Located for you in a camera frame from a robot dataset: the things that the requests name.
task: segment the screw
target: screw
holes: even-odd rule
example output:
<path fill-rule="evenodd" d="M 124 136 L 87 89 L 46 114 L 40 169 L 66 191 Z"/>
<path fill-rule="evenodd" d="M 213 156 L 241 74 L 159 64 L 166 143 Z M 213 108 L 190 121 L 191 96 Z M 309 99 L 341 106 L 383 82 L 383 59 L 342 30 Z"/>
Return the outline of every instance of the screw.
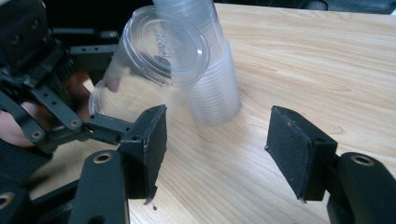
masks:
<path fill-rule="evenodd" d="M 109 34 L 111 37 L 115 37 L 116 35 L 117 35 L 117 33 L 116 32 L 110 32 L 110 34 Z"/>
<path fill-rule="evenodd" d="M 40 131 L 35 131 L 35 132 L 33 132 L 32 133 L 32 137 L 34 138 L 34 139 L 37 139 L 37 138 L 40 138 L 41 137 L 41 132 Z"/>
<path fill-rule="evenodd" d="M 72 122 L 70 122 L 70 124 L 71 124 L 73 127 L 76 127 L 76 126 L 79 124 L 79 122 L 78 122 L 78 120 L 73 119 Z"/>

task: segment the clear plastic cup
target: clear plastic cup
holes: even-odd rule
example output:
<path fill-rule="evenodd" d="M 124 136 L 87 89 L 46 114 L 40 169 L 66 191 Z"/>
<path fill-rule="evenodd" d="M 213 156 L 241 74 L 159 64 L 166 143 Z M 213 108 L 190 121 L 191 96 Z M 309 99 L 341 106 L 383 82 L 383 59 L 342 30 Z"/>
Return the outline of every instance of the clear plastic cup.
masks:
<path fill-rule="evenodd" d="M 178 12 L 206 38 L 210 62 L 188 97 L 194 117 L 203 124 L 221 124 L 239 112 L 241 99 L 230 45 L 223 35 L 212 0 L 153 0 L 155 6 Z"/>
<path fill-rule="evenodd" d="M 169 123 L 208 62 L 205 38 L 185 17 L 139 8 L 92 92 L 90 112 L 135 121 L 144 110 L 166 105 Z"/>
<path fill-rule="evenodd" d="M 238 114 L 241 101 L 230 48 L 209 65 L 188 101 L 192 114 L 203 124 L 221 124 Z"/>

